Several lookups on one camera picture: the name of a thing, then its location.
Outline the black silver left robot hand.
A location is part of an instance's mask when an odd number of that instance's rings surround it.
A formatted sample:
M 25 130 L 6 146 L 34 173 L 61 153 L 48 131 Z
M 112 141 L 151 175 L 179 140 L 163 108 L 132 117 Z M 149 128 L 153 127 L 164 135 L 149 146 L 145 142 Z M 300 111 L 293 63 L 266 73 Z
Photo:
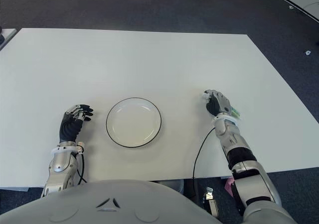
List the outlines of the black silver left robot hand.
M 74 105 L 63 115 L 59 130 L 59 143 L 75 142 L 85 121 L 90 121 L 93 109 L 89 105 Z

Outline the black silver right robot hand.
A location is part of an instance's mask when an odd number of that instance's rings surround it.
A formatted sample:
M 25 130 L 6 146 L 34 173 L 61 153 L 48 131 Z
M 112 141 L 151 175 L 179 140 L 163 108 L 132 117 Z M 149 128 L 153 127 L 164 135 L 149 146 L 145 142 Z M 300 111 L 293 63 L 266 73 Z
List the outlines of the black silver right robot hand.
M 217 116 L 220 113 L 231 115 L 232 107 L 230 101 L 221 92 L 206 90 L 203 95 L 207 101 L 206 109 L 213 116 Z

